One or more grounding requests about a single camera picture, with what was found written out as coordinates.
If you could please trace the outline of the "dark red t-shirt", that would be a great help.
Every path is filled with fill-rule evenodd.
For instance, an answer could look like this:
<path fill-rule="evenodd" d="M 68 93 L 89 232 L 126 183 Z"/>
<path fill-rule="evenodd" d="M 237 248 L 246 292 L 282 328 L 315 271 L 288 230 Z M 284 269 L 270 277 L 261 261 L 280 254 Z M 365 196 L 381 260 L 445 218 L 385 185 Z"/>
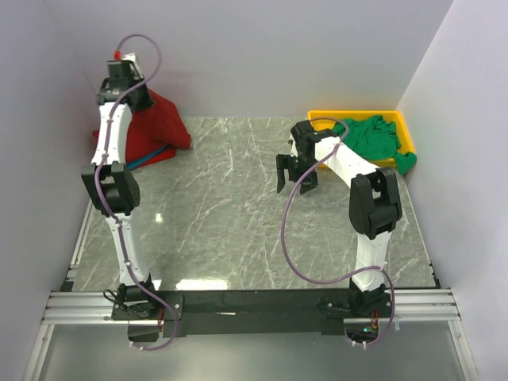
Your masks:
<path fill-rule="evenodd" d="M 149 94 L 155 104 L 135 112 L 126 140 L 127 164 L 164 146 L 177 150 L 191 147 L 191 135 L 187 132 L 175 104 L 153 90 Z"/>

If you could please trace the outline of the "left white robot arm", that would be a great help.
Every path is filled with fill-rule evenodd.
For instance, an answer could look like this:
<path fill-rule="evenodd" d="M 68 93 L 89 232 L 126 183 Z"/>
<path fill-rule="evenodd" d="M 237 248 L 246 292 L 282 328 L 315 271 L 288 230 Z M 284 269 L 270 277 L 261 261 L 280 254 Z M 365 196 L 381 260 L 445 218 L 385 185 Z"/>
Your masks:
<path fill-rule="evenodd" d="M 81 169 L 81 179 L 94 208 L 106 219 L 119 265 L 118 289 L 107 289 L 103 295 L 114 304 L 114 320 L 153 318 L 160 305 L 153 297 L 155 287 L 136 235 L 134 211 L 140 205 L 140 188 L 127 166 L 125 152 L 134 113 L 154 102 L 134 54 L 109 61 L 97 103 L 97 146 L 90 164 Z"/>

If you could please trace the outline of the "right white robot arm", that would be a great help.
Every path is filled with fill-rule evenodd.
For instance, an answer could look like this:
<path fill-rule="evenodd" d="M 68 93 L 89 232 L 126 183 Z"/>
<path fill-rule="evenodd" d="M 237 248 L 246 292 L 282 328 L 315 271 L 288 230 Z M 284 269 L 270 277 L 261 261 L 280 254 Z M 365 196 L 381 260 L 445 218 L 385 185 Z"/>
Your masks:
<path fill-rule="evenodd" d="M 387 246 L 402 218 L 397 175 L 356 154 L 344 140 L 349 127 L 339 121 L 343 133 L 316 130 L 304 120 L 291 128 L 291 153 L 276 157 L 277 190 L 294 183 L 291 196 L 305 194 L 318 186 L 316 169 L 324 164 L 349 188 L 348 217 L 357 234 L 356 265 L 345 277 L 349 281 L 348 309 L 369 314 L 392 305 L 385 285 Z"/>

